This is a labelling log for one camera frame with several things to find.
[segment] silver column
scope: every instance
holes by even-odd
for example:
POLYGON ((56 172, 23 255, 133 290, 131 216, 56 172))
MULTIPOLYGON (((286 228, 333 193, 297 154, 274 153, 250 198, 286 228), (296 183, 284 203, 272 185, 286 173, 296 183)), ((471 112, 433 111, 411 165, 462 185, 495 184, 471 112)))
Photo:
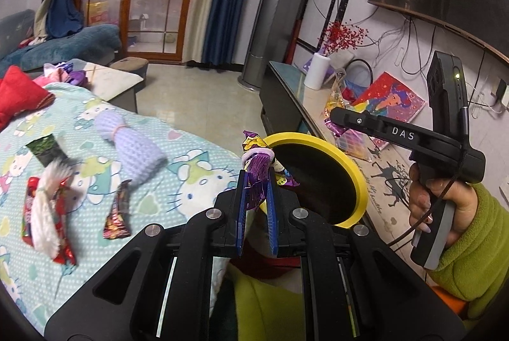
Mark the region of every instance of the silver column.
POLYGON ((239 83, 259 90, 269 61, 283 61, 301 0, 262 0, 239 83))

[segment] hello kitty tablecloth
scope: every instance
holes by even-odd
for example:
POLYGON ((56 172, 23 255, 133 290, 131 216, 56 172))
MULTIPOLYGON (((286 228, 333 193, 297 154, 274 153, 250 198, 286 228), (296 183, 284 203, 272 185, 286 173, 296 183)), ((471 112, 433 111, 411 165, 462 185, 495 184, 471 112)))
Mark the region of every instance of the hello kitty tablecloth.
MULTIPOLYGON (((84 88, 64 83, 45 88, 56 96, 53 105, 20 115, 0 132, 0 280, 41 333, 49 317, 129 240, 102 237, 114 191, 127 176, 115 147, 97 134, 94 118, 115 107, 84 88), (67 234, 77 267, 58 265, 21 240, 26 182, 43 170, 25 145, 50 133, 74 162, 66 204, 67 234)), ((117 111, 167 155, 166 166, 131 193, 133 236, 149 223, 164 227, 185 223, 212 207, 218 193, 236 187, 240 158, 231 151, 175 130, 157 118, 117 111)), ((214 259, 211 308, 226 263, 214 259)))

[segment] white vase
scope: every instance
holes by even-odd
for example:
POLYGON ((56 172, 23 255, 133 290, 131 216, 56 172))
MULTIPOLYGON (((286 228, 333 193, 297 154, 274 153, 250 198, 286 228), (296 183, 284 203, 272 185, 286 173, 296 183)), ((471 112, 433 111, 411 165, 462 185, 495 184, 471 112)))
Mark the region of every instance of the white vase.
POLYGON ((318 52, 313 54, 311 60, 310 69, 307 71, 306 78, 304 79, 304 85, 313 90, 319 90, 322 88, 325 74, 330 66, 330 58, 324 57, 318 52))

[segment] silver screw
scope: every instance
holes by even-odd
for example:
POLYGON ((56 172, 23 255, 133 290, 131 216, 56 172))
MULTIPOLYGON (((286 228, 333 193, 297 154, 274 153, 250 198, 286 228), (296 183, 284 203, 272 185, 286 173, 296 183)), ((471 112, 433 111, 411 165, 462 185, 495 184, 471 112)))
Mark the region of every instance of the silver screw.
POLYGON ((304 208, 297 208, 293 210, 292 214, 297 219, 305 219, 310 213, 304 208))
POLYGON ((366 236, 369 232, 370 230, 366 225, 355 225, 353 227, 353 233, 357 236, 366 236))
POLYGON ((217 219, 221 214, 222 212, 217 208, 208 209, 207 213, 205 213, 209 219, 217 219))
POLYGON ((157 236, 161 233, 161 226, 159 225, 148 225, 145 228, 145 234, 147 236, 157 236))

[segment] white brush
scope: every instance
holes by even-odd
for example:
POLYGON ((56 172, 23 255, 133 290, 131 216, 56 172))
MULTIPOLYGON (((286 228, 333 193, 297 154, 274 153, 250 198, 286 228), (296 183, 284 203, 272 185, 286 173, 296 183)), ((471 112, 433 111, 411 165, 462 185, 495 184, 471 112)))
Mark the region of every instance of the white brush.
POLYGON ((61 160, 53 160, 44 169, 31 208, 31 235, 37 252, 55 259, 59 253, 60 239, 53 220, 54 203, 51 199, 60 182, 71 175, 71 168, 61 160))

